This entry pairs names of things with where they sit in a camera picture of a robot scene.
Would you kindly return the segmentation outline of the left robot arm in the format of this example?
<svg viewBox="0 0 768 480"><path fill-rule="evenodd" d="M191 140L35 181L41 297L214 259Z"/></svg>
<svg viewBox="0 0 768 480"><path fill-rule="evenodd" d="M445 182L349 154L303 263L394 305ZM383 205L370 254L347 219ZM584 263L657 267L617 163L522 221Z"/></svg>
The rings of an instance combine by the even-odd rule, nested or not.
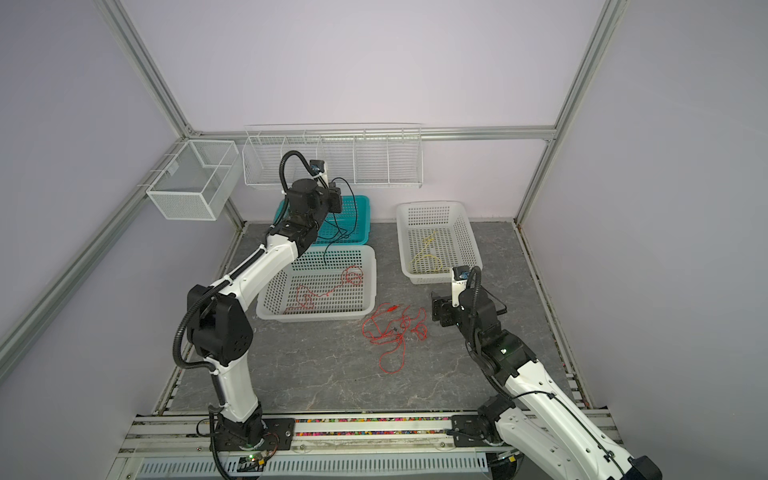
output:
<svg viewBox="0 0 768 480"><path fill-rule="evenodd" d="M267 427L247 363L253 328L246 312L269 282L315 243L327 215L342 211L340 188L328 178L325 161L290 150L279 162L278 176L284 203L264 240L230 273L189 290L172 344L179 369L210 375L218 400L209 408L211 429L221 427L247 448L261 445Z"/></svg>

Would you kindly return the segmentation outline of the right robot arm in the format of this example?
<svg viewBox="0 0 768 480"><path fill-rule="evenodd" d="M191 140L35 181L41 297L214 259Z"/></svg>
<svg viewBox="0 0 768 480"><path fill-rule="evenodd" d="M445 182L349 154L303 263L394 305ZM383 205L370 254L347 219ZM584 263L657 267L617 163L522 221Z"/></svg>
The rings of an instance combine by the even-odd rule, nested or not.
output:
<svg viewBox="0 0 768 480"><path fill-rule="evenodd" d="M453 268L450 295L432 298L433 320L458 328L497 392L478 410L490 442L517 449L553 479L661 478L649 457L631 454L575 405L532 349L502 327L503 313L478 266Z"/></svg>

